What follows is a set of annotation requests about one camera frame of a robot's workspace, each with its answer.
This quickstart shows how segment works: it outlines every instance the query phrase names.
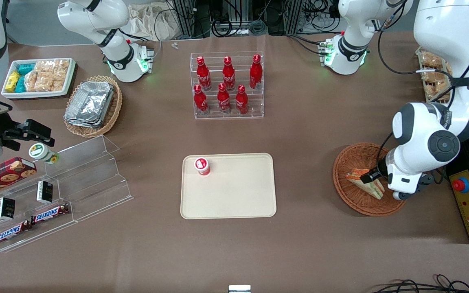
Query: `snickers bar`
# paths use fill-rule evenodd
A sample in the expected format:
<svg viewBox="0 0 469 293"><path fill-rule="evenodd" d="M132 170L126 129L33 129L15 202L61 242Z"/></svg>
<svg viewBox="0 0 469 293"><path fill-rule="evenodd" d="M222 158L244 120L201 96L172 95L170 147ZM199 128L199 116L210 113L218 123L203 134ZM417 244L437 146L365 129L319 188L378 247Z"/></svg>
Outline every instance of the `snickers bar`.
<svg viewBox="0 0 469 293"><path fill-rule="evenodd" d="M37 216L32 216L32 225L37 224L40 221L46 221L47 219L53 218L57 215L62 215L67 212L70 212L68 209L68 204L63 204L62 206L58 206L55 208L52 208L51 210L48 210L46 212L43 212Z"/></svg>
<svg viewBox="0 0 469 293"><path fill-rule="evenodd" d="M23 223L0 233L0 243L31 228L32 223L30 223L28 220L25 220Z"/></svg>

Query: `acrylic bottle rack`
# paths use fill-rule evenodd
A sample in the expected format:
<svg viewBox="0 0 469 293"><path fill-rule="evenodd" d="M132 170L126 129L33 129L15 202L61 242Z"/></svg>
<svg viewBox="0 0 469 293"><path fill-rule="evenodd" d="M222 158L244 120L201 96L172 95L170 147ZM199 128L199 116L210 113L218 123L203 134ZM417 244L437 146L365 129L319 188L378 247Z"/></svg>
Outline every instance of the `acrylic bottle rack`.
<svg viewBox="0 0 469 293"><path fill-rule="evenodd" d="M262 89L254 90L249 87L249 70L253 64L253 56L259 54L262 56L260 64L262 64ZM207 104L210 112L207 115L199 115L197 106L194 103L193 86L199 84L197 77L197 57L204 58L207 68L210 70L212 87L210 91L204 91L207 97ZM236 71L236 86L233 91L229 91L229 103L231 104L231 113L223 114L218 105L218 84L223 82L222 70L224 68L224 57L230 56L233 68ZM191 102L195 119L255 119L264 116L264 89L265 89L265 65L264 55L262 51L246 51L246 52L203 52L192 53L190 61L191 70ZM236 94L239 85L245 86L245 92L248 97L248 113L246 115L238 115L236 111Z"/></svg>
<svg viewBox="0 0 469 293"><path fill-rule="evenodd" d="M35 161L37 174L0 191L0 197L15 200L15 215L0 220L0 232L30 220L33 215L68 204L67 214L36 224L32 229L0 243L0 252L11 251L48 236L133 199L112 153L119 150L104 136L98 136L59 152L53 165ZM37 182L54 185L52 204L36 200Z"/></svg>

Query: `wicker basket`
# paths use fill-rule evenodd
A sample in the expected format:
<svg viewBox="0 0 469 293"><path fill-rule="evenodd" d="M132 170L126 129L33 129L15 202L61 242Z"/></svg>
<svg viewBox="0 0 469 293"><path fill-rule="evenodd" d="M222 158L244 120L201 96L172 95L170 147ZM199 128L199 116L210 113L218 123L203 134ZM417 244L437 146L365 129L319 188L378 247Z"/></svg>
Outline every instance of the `wicker basket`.
<svg viewBox="0 0 469 293"><path fill-rule="evenodd" d="M378 200L369 195L345 178L353 168L372 169L376 167L376 156L379 145L374 143L357 143L350 145L339 153L334 162L333 181L341 198L351 208L367 216L388 216L400 210L405 201L399 201L392 197L392 190L387 188L387 182L381 178L381 184L385 187L383 198ZM381 156L385 156L388 150L383 149Z"/></svg>
<svg viewBox="0 0 469 293"><path fill-rule="evenodd" d="M110 83L111 85L113 85L114 87L112 102L110 103L110 107L108 108L108 113L106 114L106 118L104 119L104 125L101 128L94 129L94 128L88 128L88 127L75 126L75 125L69 124L65 120L65 125L68 128L68 130L70 130L71 133L82 136L82 137L86 137L86 138L92 138L92 137L96 137L99 135L103 135L106 132L110 131L113 124L115 124L115 122L117 121L117 118L119 117L121 106L123 105L123 94L121 93L121 89L119 88L119 85L117 84L117 82L113 80L112 78L109 78L108 76L90 77L86 79L85 81L96 81L96 82L106 81ZM74 91L72 92L70 96L70 100L68 100L68 104L66 108L70 106L70 103L73 100L73 96L75 95L76 91L79 89L81 85L82 83L77 85L76 89L74 89Z"/></svg>

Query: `cookie box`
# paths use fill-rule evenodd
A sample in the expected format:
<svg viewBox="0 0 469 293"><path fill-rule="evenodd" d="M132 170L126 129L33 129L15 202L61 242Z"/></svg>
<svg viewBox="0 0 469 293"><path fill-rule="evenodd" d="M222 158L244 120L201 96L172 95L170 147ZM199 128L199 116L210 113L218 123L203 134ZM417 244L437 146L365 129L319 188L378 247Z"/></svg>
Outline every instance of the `cookie box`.
<svg viewBox="0 0 469 293"><path fill-rule="evenodd" d="M0 190L35 175L35 164L20 157L14 157L0 164Z"/></svg>

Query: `table surface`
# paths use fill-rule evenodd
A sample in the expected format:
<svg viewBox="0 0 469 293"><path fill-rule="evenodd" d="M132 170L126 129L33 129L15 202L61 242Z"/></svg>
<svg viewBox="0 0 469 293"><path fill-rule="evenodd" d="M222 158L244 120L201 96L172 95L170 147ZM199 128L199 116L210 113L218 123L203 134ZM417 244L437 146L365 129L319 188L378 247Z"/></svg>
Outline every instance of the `table surface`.
<svg viewBox="0 0 469 293"><path fill-rule="evenodd" d="M318 35L312 39L325 39ZM411 33L385 33L384 56L398 70L416 67ZM119 83L119 120L107 137L134 199L70 228L0 254L0 292L225 292L250 284L258 292L369 292L433 274L469 283L469 244L448 184L432 185L389 217L350 209L332 182L333 161L346 146L381 143L406 102L424 100L416 74L393 74L373 39L351 76L321 68L318 57L286 37L233 37L169 43L153 73ZM110 75L95 45L10 45L16 59L72 57L76 84ZM265 117L196 121L192 52L262 50ZM13 102L15 121L52 128L54 150L85 141L63 123L67 100ZM31 142L3 158L27 157ZM394 142L387 144L393 147ZM191 154L269 153L277 213L260 219L185 220L180 216L182 160Z"/></svg>

